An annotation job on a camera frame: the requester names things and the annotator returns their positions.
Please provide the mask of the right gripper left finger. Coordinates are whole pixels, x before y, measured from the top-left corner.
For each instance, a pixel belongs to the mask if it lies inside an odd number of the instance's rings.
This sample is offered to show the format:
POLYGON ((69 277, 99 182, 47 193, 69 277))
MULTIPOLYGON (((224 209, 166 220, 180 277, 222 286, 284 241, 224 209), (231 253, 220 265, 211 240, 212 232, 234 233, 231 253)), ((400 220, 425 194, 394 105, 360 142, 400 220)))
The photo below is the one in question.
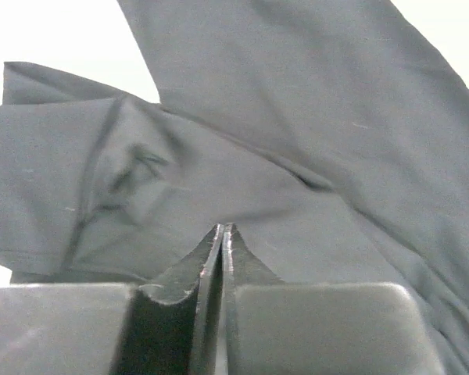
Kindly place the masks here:
POLYGON ((137 289, 115 374, 213 374, 224 227, 137 289))

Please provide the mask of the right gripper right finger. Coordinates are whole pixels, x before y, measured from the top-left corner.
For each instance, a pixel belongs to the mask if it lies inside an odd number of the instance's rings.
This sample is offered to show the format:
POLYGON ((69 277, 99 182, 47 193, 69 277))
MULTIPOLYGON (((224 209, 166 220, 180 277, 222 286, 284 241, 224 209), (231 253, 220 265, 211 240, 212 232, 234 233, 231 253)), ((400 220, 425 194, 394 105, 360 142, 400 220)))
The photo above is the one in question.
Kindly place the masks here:
POLYGON ((247 247, 234 223, 225 226, 221 245, 227 373, 241 374, 238 311, 235 292, 244 285, 280 285, 285 282, 247 247))

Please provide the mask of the black trousers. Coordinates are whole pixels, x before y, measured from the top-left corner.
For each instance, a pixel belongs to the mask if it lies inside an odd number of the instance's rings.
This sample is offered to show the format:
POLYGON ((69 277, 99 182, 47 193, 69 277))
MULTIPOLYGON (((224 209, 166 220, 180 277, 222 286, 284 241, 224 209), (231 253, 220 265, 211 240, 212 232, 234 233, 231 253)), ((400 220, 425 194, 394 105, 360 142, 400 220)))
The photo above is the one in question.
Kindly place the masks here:
POLYGON ((469 374, 469 90, 389 1, 122 1, 151 104, 8 62, 0 265, 146 283, 217 223, 290 282, 388 281, 469 374))

